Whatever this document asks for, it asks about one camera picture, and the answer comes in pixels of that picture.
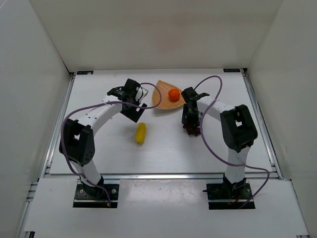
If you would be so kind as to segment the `purple fake grape bunch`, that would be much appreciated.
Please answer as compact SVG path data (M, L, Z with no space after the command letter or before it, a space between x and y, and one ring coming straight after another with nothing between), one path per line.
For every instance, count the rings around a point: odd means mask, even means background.
M188 133L188 135L198 136L200 135L200 128L196 126L183 125L183 129Z

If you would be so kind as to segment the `yellow fake mango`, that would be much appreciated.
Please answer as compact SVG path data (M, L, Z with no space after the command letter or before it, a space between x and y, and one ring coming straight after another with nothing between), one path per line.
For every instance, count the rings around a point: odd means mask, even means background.
M145 123L141 122L139 123L137 127L135 140L138 144L143 144L145 141L145 137L146 137L146 125Z

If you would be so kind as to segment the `orange fake tangerine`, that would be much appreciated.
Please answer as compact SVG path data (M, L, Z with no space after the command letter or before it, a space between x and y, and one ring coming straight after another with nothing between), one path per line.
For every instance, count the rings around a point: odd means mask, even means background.
M172 88L168 92L168 97L170 101L177 102L180 99L180 92L176 88Z

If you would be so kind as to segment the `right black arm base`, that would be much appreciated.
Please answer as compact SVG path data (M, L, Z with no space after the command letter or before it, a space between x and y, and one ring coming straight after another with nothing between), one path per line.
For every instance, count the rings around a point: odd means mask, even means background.
M235 183L226 178L222 183L207 183L203 192L207 194L209 210L255 209L251 186L245 178Z

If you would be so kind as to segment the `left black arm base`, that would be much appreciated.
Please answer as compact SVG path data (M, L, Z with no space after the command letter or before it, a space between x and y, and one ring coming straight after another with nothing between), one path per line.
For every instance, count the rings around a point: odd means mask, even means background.
M104 184L104 188L109 193L110 202L107 194L99 188L90 187L77 181L74 194L74 208L117 208L119 196L119 184Z

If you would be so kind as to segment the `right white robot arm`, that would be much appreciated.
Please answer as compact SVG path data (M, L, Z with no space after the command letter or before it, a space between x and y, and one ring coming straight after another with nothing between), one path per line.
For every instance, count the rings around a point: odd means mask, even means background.
M181 93L183 105L182 124L189 135L201 134L203 115L221 123L223 140L228 147L228 165L221 184L206 189L211 199L235 199L242 197L246 188L245 163L258 132L246 105L232 106L213 100L207 93L198 94L192 87Z

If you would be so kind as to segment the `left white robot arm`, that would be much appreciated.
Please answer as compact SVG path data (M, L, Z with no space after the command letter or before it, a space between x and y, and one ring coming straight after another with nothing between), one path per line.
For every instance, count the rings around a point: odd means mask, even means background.
M147 93L142 83L127 79L123 86L110 89L100 103L76 109L62 122L59 151L72 173L79 177L84 191L94 199L110 198L104 178L93 161L95 136L117 114L137 122L147 108L147 104L142 103ZM81 110L86 113L78 119L71 119Z

